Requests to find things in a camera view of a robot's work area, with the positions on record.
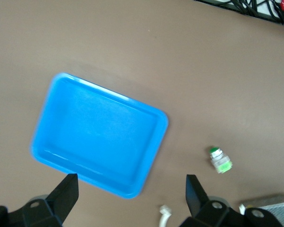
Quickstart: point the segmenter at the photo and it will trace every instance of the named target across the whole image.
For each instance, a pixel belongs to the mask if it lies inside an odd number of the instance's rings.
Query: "white cable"
[[[160,213],[162,214],[162,216],[160,219],[159,227],[166,227],[167,220],[171,216],[171,209],[168,206],[163,205],[160,207]]]

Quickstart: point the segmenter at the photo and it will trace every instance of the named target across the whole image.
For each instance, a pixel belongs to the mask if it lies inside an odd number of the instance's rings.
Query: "blue plastic tray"
[[[60,73],[31,149],[41,163],[130,199],[141,192],[167,126],[159,109]]]

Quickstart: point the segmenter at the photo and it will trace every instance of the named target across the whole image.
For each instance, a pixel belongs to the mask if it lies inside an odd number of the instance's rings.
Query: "green bottle cap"
[[[219,147],[214,147],[214,148],[211,148],[209,153],[214,153],[216,152],[217,150],[219,150],[220,148]]]

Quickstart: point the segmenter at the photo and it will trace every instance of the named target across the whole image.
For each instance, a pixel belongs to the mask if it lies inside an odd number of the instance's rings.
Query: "wire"
[[[223,5],[227,4],[234,5],[236,10],[241,14],[267,19],[267,17],[259,14],[257,10],[259,6],[266,4],[271,16],[268,20],[284,24],[284,11],[282,11],[280,3],[275,0],[262,0],[260,3],[257,3],[257,0],[228,0],[226,2],[219,2],[213,5],[223,7]]]
[[[267,7],[268,7],[268,11],[271,15],[271,17],[278,23],[280,23],[280,18],[277,18],[274,13],[272,12],[271,8],[270,8],[270,4],[269,4],[269,0],[266,0],[266,4],[267,4]]]
[[[225,4],[229,4],[229,3],[231,3],[231,1],[220,2],[220,3],[214,4],[214,6],[221,6],[221,5],[225,5]]]
[[[250,12],[251,16],[258,17],[257,12],[252,7],[250,7],[250,5],[247,2],[245,2],[245,0],[239,0],[239,1],[246,5],[246,7],[248,8],[248,11]]]
[[[162,214],[159,227],[166,227],[167,220],[171,216],[171,209],[167,205],[163,205],[160,207],[160,213]]]
[[[263,5],[264,3],[266,3],[266,1],[267,0],[264,0],[264,1],[260,2],[260,3],[258,3],[257,6]]]

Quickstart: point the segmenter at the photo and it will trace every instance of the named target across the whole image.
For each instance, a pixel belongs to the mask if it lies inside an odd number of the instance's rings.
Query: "black cable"
[[[242,6],[242,4],[239,4],[237,0],[231,0],[231,2],[234,4],[234,6],[242,13],[247,15],[247,10]]]
[[[245,0],[239,0],[241,3],[244,3],[248,8],[250,16],[258,17],[258,13],[247,3]]]
[[[282,25],[284,24],[284,13],[281,10],[281,7],[273,0],[273,5],[274,5],[274,9],[277,13],[277,15],[279,16]]]
[[[225,5],[225,4],[229,4],[229,3],[231,3],[231,1],[220,2],[220,3],[214,4],[213,6],[221,6],[221,5]]]
[[[257,0],[251,0],[252,8],[257,12]]]
[[[272,12],[272,10],[271,10],[271,8],[270,8],[269,0],[266,0],[266,4],[267,4],[267,8],[268,8],[268,11],[269,11],[271,17],[272,17],[276,22],[280,23],[280,19],[277,18],[277,17],[274,15],[274,13]]]
[[[257,6],[263,5],[266,1],[267,0],[264,0],[264,1],[260,2],[260,3],[258,3]]]

